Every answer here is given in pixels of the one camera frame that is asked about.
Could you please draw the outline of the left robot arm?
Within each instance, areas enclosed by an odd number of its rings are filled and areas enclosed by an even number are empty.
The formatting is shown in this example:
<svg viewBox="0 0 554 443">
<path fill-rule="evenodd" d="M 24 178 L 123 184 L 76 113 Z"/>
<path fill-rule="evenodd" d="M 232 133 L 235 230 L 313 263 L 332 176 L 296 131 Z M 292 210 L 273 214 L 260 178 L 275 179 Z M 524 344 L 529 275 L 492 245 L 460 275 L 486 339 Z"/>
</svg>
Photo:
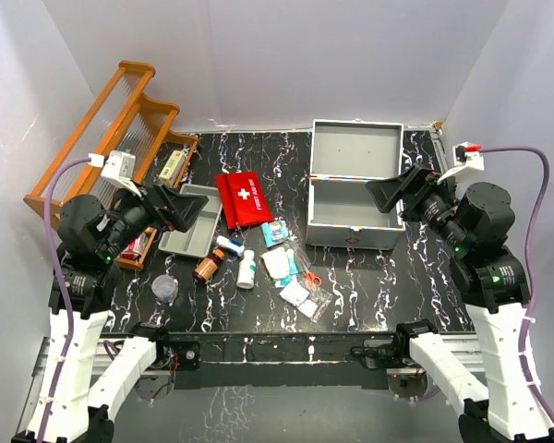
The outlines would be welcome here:
<svg viewBox="0 0 554 443">
<path fill-rule="evenodd" d="M 138 323 L 97 381 L 94 360 L 120 277 L 115 259 L 147 228 L 188 231 L 208 202 L 166 186 L 119 189 L 110 207 L 91 194 L 66 202 L 56 234 L 50 342 L 32 417 L 15 442 L 110 442 L 141 375 L 172 357 L 166 330 Z"/>
</svg>

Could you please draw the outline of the teal tape packet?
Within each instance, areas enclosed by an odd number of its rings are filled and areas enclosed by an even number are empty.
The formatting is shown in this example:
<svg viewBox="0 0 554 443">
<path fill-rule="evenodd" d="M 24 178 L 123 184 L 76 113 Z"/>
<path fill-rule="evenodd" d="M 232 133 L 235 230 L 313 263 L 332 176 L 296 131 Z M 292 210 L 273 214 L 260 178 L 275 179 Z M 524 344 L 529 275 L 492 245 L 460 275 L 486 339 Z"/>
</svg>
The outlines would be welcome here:
<svg viewBox="0 0 554 443">
<path fill-rule="evenodd" d="M 261 231 L 268 248 L 282 244 L 289 237 L 289 230 L 283 220 L 264 222 L 261 224 Z"/>
</svg>

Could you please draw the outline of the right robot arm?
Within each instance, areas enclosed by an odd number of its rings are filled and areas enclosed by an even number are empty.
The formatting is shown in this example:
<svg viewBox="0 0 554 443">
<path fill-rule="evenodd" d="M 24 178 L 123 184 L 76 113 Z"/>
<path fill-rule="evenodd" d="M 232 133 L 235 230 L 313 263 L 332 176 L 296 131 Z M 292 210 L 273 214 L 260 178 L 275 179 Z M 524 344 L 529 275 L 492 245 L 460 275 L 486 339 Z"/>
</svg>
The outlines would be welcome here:
<svg viewBox="0 0 554 443">
<path fill-rule="evenodd" d="M 389 355 L 420 365 L 458 416 L 464 442 L 554 442 L 554 415 L 540 400 L 524 327 L 532 295 L 521 261 L 505 245 L 515 214 L 509 193 L 479 182 L 462 198 L 453 178 L 420 164 L 366 188 L 378 210 L 403 205 L 452 251 L 450 271 L 474 323 L 486 380 L 480 382 L 429 320 L 397 326 Z"/>
</svg>

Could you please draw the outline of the white gauze pads bag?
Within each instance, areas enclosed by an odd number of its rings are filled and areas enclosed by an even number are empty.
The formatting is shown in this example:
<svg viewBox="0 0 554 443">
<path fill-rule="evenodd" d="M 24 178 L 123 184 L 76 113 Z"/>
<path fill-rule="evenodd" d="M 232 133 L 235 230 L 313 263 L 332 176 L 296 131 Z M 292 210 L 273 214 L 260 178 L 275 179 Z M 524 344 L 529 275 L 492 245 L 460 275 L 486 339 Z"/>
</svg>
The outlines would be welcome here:
<svg viewBox="0 0 554 443">
<path fill-rule="evenodd" d="M 313 323 L 320 321 L 333 299 L 331 293 L 306 279 L 291 280 L 279 296 Z"/>
</svg>

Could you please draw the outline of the red first aid pouch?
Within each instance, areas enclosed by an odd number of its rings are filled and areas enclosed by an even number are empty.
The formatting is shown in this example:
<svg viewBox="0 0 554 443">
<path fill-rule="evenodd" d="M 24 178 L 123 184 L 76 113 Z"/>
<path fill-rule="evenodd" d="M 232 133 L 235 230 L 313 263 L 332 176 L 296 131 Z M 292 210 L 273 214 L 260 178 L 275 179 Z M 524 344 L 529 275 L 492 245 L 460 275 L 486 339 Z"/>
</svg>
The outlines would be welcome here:
<svg viewBox="0 0 554 443">
<path fill-rule="evenodd" d="M 255 172 L 216 174 L 215 180 L 229 230 L 274 220 Z"/>
</svg>

